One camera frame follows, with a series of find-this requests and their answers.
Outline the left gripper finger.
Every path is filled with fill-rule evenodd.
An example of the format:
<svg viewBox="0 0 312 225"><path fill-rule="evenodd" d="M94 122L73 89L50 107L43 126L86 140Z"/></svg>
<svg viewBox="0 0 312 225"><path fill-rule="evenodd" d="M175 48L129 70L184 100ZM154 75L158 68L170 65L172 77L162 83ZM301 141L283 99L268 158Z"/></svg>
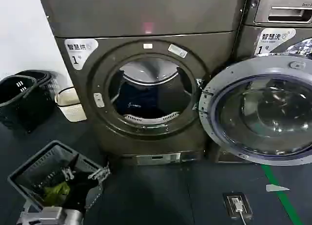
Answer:
<svg viewBox="0 0 312 225"><path fill-rule="evenodd" d="M75 177L74 176L75 171L71 170L71 168L63 168L63 169L61 169L61 172L65 178L65 181L73 180Z"/></svg>
<svg viewBox="0 0 312 225"><path fill-rule="evenodd" d="M88 180L90 179L96 180L98 181L99 184L102 184L103 181L105 181L109 175L111 175L110 164L109 162L107 162L104 168L99 168L98 170L90 174L88 176Z"/></svg>

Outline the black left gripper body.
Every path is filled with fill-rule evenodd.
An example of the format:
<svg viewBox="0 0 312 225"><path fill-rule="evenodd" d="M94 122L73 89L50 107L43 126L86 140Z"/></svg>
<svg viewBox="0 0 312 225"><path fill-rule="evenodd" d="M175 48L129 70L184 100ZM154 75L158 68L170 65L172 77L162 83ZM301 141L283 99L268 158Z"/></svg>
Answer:
<svg viewBox="0 0 312 225"><path fill-rule="evenodd" d="M85 211L86 197L90 189L98 185L98 180L89 178L89 173L77 173L73 179L67 181L70 188L63 207L77 211Z"/></svg>

